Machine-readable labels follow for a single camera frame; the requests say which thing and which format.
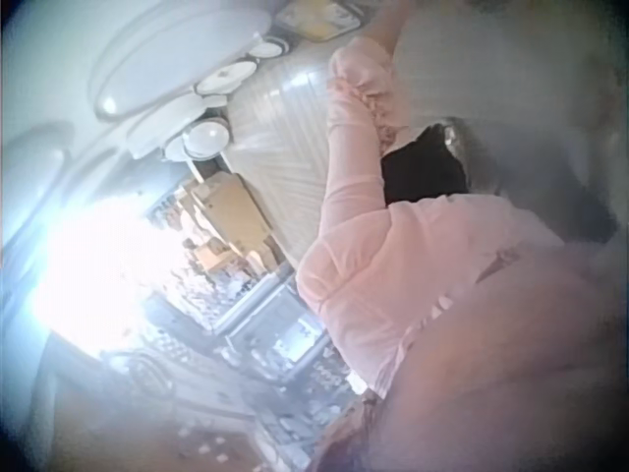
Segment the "floor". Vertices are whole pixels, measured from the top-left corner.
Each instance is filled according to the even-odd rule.
[[[533,198],[533,208],[555,202],[553,215],[578,212],[570,192],[554,191],[582,183],[598,188],[600,198],[623,213],[626,159],[618,156],[626,155],[626,140],[616,137],[611,164],[602,165],[591,159],[594,135],[575,125],[575,114],[590,113],[590,89],[578,72],[584,58],[594,54],[620,64],[622,57],[605,43],[595,21],[600,12],[580,9],[578,2],[569,2],[571,8],[538,1],[512,2],[513,11],[487,15],[455,3],[434,2],[416,13],[400,40],[395,63],[413,128],[419,133],[444,116],[464,119],[493,159],[526,180],[516,186],[522,201],[545,192]],[[248,182],[294,265],[316,236],[324,192],[327,61],[348,40],[303,42],[265,63],[229,105],[234,145],[225,158]],[[547,166],[553,159],[567,167]],[[573,174],[568,184],[564,171]],[[550,178],[552,172],[561,178]],[[593,175],[603,183],[595,185]]]

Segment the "round light fixture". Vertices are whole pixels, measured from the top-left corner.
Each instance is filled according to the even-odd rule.
[[[182,134],[186,153],[196,160],[210,159],[229,145],[227,123],[220,119],[203,120],[190,125]]]

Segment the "person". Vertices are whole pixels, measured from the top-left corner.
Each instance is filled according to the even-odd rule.
[[[298,289],[380,401],[311,470],[615,463],[624,233],[602,250],[493,195],[385,198],[382,158],[416,145],[391,62],[414,8],[384,7],[330,62],[328,180]]]

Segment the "beige box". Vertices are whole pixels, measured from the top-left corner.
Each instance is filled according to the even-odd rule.
[[[204,270],[219,270],[229,263],[234,261],[237,256],[233,251],[227,250],[220,254],[216,254],[212,251],[212,248],[208,245],[201,246],[195,249],[195,257],[199,261],[199,264]]]
[[[238,175],[218,172],[196,186],[192,195],[221,238],[239,256],[255,250],[270,234]]]

